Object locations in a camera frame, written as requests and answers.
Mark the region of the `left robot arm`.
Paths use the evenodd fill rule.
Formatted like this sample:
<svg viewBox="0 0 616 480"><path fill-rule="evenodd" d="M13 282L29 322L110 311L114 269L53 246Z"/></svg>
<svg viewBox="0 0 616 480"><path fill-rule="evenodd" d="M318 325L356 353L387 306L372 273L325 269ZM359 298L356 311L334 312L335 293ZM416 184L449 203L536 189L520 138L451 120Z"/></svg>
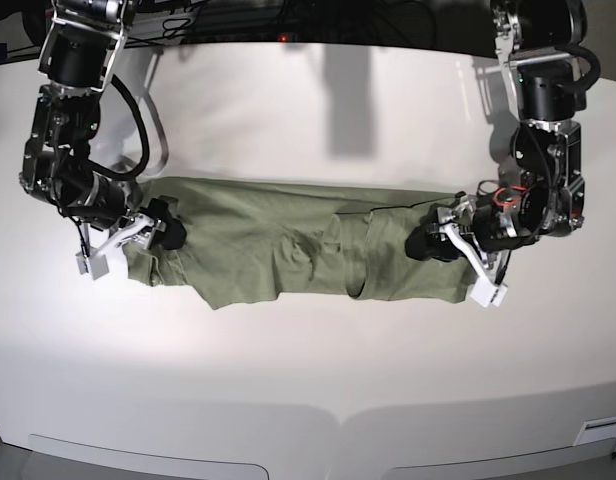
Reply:
<svg viewBox="0 0 616 480"><path fill-rule="evenodd" d="M500 254L563 237L583 225L585 181L576 113L601 65L583 46L588 18L580 1L493 1L495 51L518 126L509 143L514 179L489 194L468 195L448 214L432 211L405 242L415 260L461 257L444 228L478 253Z"/></svg>

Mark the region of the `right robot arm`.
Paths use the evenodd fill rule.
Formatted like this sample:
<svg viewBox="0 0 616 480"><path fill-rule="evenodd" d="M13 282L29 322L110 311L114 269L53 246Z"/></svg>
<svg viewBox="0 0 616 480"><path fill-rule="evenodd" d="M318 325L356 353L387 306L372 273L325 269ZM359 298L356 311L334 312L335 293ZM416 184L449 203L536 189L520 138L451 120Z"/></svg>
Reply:
<svg viewBox="0 0 616 480"><path fill-rule="evenodd" d="M113 65L128 39L138 2L55 1L52 7L39 63L48 81L38 92L19 174L21 187L77 227L85 259L100 252L89 243L90 228L111 232L113 245L181 248L187 232L168 200L152 199L141 206L133 197L132 184L150 158L148 132L137 101L114 74ZM90 158L107 86L129 107L139 134L139 162L125 172Z"/></svg>

